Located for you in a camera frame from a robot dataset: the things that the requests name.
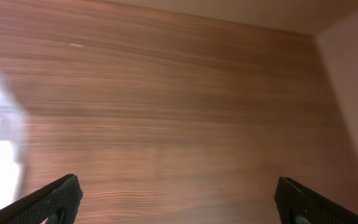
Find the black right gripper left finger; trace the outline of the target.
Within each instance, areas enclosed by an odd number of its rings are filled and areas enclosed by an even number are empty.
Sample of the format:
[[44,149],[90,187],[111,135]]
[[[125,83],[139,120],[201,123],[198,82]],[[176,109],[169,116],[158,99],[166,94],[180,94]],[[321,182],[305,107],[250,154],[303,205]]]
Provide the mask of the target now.
[[82,197],[78,177],[67,174],[0,209],[0,224],[74,224]]

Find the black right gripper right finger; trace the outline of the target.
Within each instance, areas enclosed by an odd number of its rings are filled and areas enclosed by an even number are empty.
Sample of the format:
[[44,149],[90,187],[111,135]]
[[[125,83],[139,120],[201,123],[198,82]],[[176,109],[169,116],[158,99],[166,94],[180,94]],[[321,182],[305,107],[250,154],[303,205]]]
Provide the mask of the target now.
[[289,177],[280,177],[274,195],[282,224],[358,224],[358,215]]

